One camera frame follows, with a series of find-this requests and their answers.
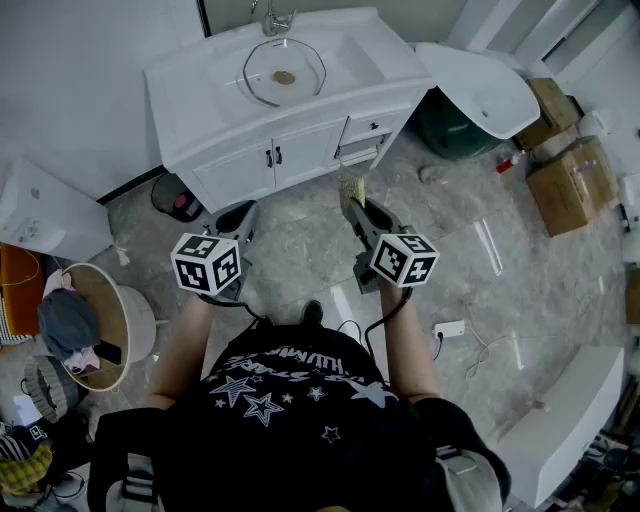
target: power strip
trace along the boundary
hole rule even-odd
[[[436,338],[439,338],[440,334],[442,334],[443,339],[462,336],[464,334],[464,320],[435,324],[432,332]]]

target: glass bowl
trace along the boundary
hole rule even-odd
[[[242,76],[254,98],[280,107],[320,94],[327,70],[311,46],[282,37],[256,46],[244,63]]]

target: bathroom vanity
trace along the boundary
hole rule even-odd
[[[163,164],[210,212],[376,166],[435,86],[368,7],[300,14],[274,37],[260,23],[218,34],[146,77]]]

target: baseboard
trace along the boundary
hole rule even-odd
[[[147,171],[144,174],[141,174],[140,176],[133,178],[130,181],[127,181],[124,185],[121,185],[117,189],[112,190],[108,194],[102,196],[100,199],[97,200],[97,202],[102,205],[110,203],[117,197],[120,197],[122,194],[126,194],[130,190],[133,190],[134,188],[142,185],[143,183],[146,183],[149,180],[157,178],[158,176],[164,174],[165,172],[168,172],[168,171],[164,168],[163,165],[159,165],[158,167],[155,167],[150,171]]]

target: black shoe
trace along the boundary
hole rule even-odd
[[[273,322],[273,320],[271,320],[270,317],[268,316],[263,316],[260,320],[258,320],[258,323],[256,324],[256,329],[269,329],[271,327],[273,327],[275,325],[275,323]]]
[[[310,300],[302,309],[300,323],[313,322],[322,323],[322,305],[317,300]]]

